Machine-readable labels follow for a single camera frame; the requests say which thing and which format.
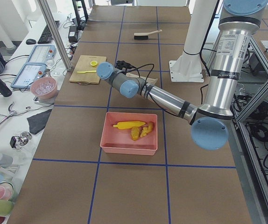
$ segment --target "cutting board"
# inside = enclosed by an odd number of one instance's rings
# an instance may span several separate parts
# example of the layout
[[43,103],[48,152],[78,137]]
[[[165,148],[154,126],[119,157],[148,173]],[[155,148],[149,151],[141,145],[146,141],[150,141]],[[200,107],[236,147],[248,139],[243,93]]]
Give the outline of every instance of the cutting board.
[[104,56],[81,55],[70,77],[70,83],[99,84],[100,78],[96,73],[79,74],[77,71],[96,70],[97,66],[92,67],[90,62],[97,61],[99,65],[100,63],[105,62],[106,59],[107,57]]

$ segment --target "blue round cap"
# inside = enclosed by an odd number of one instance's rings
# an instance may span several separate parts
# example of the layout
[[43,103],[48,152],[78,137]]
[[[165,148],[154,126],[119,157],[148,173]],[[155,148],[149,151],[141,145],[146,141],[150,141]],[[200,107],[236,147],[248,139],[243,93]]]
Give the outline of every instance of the blue round cap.
[[127,80],[120,86],[120,93],[127,98],[132,98],[136,95],[138,89],[139,86],[134,80]]
[[216,118],[200,118],[192,124],[191,137],[199,147],[216,150],[226,144],[228,129]]
[[113,73],[113,71],[114,71],[113,65],[108,62],[102,62],[97,67],[97,75],[100,77],[100,79],[103,80],[108,79]]
[[234,15],[251,15],[262,10],[268,0],[224,0],[223,7]]

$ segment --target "black mouse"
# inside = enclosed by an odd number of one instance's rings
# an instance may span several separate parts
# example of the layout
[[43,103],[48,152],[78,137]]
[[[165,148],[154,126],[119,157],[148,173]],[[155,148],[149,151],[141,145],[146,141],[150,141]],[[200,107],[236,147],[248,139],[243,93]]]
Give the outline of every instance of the black mouse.
[[36,40],[34,39],[27,39],[26,40],[26,44],[30,45],[30,44],[36,44]]

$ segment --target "white desk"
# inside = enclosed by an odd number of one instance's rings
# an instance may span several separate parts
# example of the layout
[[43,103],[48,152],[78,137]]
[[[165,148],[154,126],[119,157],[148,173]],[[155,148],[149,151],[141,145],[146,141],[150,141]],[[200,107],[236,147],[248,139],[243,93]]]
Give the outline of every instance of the white desk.
[[[54,15],[55,20],[60,21],[60,27],[59,27],[59,33],[60,36],[62,37],[62,40],[64,42],[64,45],[67,47],[69,46],[68,44],[68,32],[69,29],[64,29],[63,24],[67,22],[67,15],[64,14],[55,14]],[[32,28],[32,30],[28,33],[28,35],[25,37],[25,39],[22,41],[18,49],[15,51],[13,54],[12,58],[19,56],[19,55],[29,55],[31,50],[33,49],[34,45],[27,45],[25,41],[29,38],[36,39],[38,41],[42,30],[45,28],[46,22],[44,20],[44,17],[42,16],[35,26]],[[59,53],[56,51],[55,54],[55,62],[60,58]],[[10,61],[5,68],[5,71],[3,74],[13,74],[17,75],[19,70],[21,69],[22,65],[26,62],[27,57],[25,58],[17,58],[14,59],[13,61]],[[60,89],[61,84],[63,82],[64,76],[63,72],[65,71],[65,67],[60,61],[56,69],[60,72],[60,76],[54,77],[57,80],[58,83],[58,89]],[[4,81],[10,81],[12,82],[14,79],[14,76],[1,76],[1,79]],[[13,110],[16,110],[18,113],[25,111],[25,107],[31,106],[31,109],[37,109],[43,105],[37,105],[33,102],[34,95],[30,91],[25,91],[24,93],[20,91],[14,91],[13,94],[10,97],[3,97],[0,95],[0,114],[8,115],[8,110],[7,108],[9,105],[14,101],[14,106]],[[47,108],[42,108],[37,111],[32,111],[28,112],[26,114],[20,115],[20,116],[15,116],[9,118],[7,121],[5,121],[1,126],[0,126],[0,152],[5,153],[8,155],[13,155],[14,150],[10,147],[9,142],[11,139],[11,136],[20,134],[23,131],[29,131],[29,126],[27,122],[27,117],[30,117],[32,115],[35,115],[37,113],[41,113],[43,111],[46,111],[48,109],[51,109],[53,106],[47,107]],[[36,147],[41,139],[43,131],[39,132],[37,135],[33,135],[33,138],[29,143],[25,146],[29,151],[27,151],[27,159],[24,161],[24,164],[21,165],[16,172],[12,183],[14,184],[15,190],[17,192],[20,191],[22,183],[25,179],[25,176],[27,174],[28,168],[30,166],[31,160],[33,158],[33,155],[35,153]]]

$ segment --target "black bristles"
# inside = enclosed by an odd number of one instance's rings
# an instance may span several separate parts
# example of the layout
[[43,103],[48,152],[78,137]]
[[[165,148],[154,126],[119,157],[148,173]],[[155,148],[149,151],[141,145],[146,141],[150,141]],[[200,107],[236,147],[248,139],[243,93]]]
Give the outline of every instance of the black bristles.
[[134,40],[144,41],[147,39],[148,39],[148,35],[146,35],[146,36],[135,36],[134,35]]

